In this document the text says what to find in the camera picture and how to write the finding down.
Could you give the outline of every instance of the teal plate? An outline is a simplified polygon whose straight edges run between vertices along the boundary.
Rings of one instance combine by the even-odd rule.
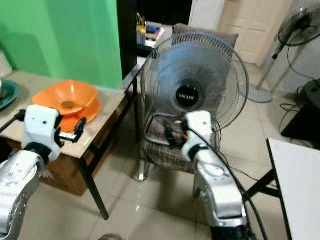
[[[20,94],[20,87],[14,81],[2,80],[0,110],[11,104]]]

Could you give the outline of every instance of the chair leg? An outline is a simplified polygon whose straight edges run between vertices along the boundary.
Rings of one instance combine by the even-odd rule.
[[[140,170],[139,170],[139,181],[140,182],[143,182],[144,180],[146,180],[146,178],[148,176],[150,165],[151,165],[150,162],[140,160]]]
[[[200,190],[199,185],[198,185],[197,176],[195,175],[195,176],[194,176],[194,180],[193,180],[192,195],[193,195],[193,197],[194,197],[195,199],[197,199],[197,198],[199,198],[200,193],[201,193],[201,190]]]

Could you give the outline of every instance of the table leg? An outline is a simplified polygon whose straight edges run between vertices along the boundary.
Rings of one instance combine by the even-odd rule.
[[[140,142],[140,119],[139,119],[139,96],[138,96],[138,83],[137,78],[133,80],[133,96],[134,99],[134,123],[135,123],[135,139]]]
[[[94,178],[93,178],[93,176],[91,175],[91,173],[89,171],[89,168],[88,168],[86,160],[81,158],[81,159],[76,159],[75,161],[76,161],[76,164],[79,167],[79,170],[80,170],[80,172],[82,174],[82,177],[83,177],[86,185],[88,186],[88,188],[90,190],[90,193],[91,193],[91,195],[92,195],[97,207],[100,210],[100,213],[101,213],[103,219],[104,220],[108,220],[109,219],[109,214],[107,212],[107,209],[105,207],[104,202],[102,201],[100,193],[99,193],[99,191],[97,189],[97,186],[95,184]]]
[[[271,169],[263,178],[261,178],[247,191],[248,196],[252,198],[257,193],[263,193],[279,198],[278,190],[267,187],[273,180],[275,180],[275,172],[273,169]]]

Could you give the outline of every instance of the fan base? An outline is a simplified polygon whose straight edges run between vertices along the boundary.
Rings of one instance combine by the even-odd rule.
[[[258,90],[257,86],[250,84],[248,99],[254,103],[264,104],[271,102],[273,100],[273,96],[268,90],[265,90],[263,88],[260,88]]]

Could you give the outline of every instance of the white door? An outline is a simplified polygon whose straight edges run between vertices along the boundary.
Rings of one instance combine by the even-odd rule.
[[[193,0],[189,26],[218,30],[227,0]]]
[[[219,30],[238,33],[235,50],[261,65],[293,0],[226,0]]]

